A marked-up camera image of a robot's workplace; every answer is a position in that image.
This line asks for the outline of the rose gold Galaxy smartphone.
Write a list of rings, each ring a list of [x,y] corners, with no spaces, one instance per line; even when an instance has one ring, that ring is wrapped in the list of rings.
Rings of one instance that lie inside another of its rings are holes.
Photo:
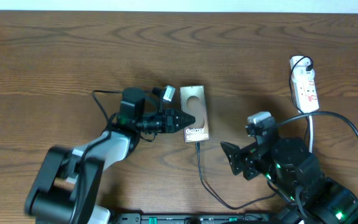
[[[195,122],[184,129],[185,142],[208,140],[209,126],[204,86],[182,86],[180,99],[182,111],[195,117]]]

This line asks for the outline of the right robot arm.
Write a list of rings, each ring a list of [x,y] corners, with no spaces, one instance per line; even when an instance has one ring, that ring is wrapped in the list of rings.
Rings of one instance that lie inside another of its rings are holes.
[[[326,177],[318,158],[300,138],[282,138],[276,129],[261,132],[249,125],[255,142],[239,147],[221,142],[233,174],[246,180],[266,177],[286,202],[270,223],[358,223],[358,199],[347,188]]]

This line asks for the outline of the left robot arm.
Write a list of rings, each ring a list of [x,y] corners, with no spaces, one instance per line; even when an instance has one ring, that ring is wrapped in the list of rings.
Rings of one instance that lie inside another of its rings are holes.
[[[24,212],[37,223],[109,223],[111,211],[96,204],[103,172],[127,158],[142,134],[176,133],[195,122],[188,113],[164,107],[174,93],[172,86],[121,91],[119,112],[105,115],[100,137],[82,146],[48,150]]]

